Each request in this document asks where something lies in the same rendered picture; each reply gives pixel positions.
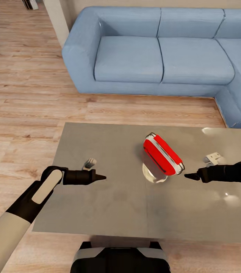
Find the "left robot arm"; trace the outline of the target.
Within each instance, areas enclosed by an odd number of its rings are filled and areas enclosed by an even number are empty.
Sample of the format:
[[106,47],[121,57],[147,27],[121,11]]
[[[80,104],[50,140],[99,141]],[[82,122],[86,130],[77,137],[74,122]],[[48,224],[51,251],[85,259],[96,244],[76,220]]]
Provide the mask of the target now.
[[18,243],[27,232],[45,203],[48,201],[53,189],[61,181],[64,171],[63,185],[89,185],[96,180],[106,179],[106,176],[95,174],[90,168],[96,164],[90,158],[83,165],[82,170],[68,170],[65,167],[49,166],[41,176],[13,203],[13,205],[0,217],[0,273]]

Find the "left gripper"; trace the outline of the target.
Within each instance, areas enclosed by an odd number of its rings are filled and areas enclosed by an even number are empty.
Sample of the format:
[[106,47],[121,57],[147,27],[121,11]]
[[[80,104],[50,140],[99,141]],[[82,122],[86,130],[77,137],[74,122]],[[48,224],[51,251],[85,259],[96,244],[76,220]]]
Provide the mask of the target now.
[[76,178],[74,185],[89,185],[96,180],[106,179],[106,176],[95,174],[95,169],[91,169],[90,171],[78,171],[76,170]]

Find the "radio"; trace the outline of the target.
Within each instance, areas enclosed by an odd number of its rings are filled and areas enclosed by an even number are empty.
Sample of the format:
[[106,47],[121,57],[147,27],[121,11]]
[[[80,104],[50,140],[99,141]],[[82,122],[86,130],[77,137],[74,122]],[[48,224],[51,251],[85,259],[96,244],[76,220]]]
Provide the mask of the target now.
[[159,135],[146,136],[143,148],[165,175],[179,175],[185,170],[182,160]]

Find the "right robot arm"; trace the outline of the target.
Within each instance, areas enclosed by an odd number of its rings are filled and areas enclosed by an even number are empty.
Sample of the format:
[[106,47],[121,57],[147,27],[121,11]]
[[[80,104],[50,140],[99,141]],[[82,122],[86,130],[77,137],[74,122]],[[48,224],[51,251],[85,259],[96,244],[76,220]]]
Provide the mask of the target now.
[[203,183],[211,181],[241,182],[241,161],[234,165],[218,165],[216,161],[221,156],[215,152],[205,156],[202,161],[206,167],[198,169],[197,173],[184,174],[186,178],[202,180]]

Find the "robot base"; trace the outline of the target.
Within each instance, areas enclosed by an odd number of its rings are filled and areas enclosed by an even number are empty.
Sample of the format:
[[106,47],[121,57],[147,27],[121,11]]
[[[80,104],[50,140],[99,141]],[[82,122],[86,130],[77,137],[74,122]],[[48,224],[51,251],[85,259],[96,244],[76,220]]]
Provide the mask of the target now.
[[171,273],[159,242],[150,242],[150,246],[92,248],[91,242],[83,242],[70,273]]

